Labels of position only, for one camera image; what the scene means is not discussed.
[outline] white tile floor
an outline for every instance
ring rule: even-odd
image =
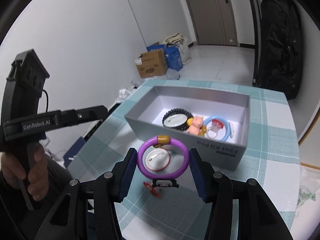
[[[229,46],[193,46],[192,61],[180,70],[180,79],[251,86],[254,49]]]

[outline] purple ring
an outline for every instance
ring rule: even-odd
[[[144,144],[141,145],[138,155],[137,155],[137,166],[140,170],[140,172],[148,179],[176,179],[177,177],[180,177],[188,168],[189,161],[190,161],[190,156],[189,156],[189,151],[188,148],[181,142],[176,139],[170,138],[170,143],[169,145],[174,145],[178,147],[180,150],[182,150],[183,153],[183,163],[181,167],[170,174],[166,175],[156,175],[151,172],[149,172],[145,166],[143,165],[143,155],[146,152],[146,150],[153,145],[158,144],[157,136],[150,138],[148,141],[146,141]]]

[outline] pink figurine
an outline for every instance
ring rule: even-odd
[[[203,116],[196,115],[191,122],[190,127],[187,130],[187,133],[194,135],[199,135],[200,129],[203,126]]]

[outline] black backpack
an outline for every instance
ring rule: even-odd
[[[302,34],[293,0],[262,0],[257,86],[297,96],[302,78]]]

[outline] person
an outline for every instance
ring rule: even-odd
[[[34,159],[36,164],[26,174],[13,154],[1,155],[0,234],[3,239],[35,239],[49,210],[72,179],[66,169],[45,155],[41,145],[34,152]],[[27,209],[18,179],[29,180],[28,192],[35,201],[43,201],[41,209]]]

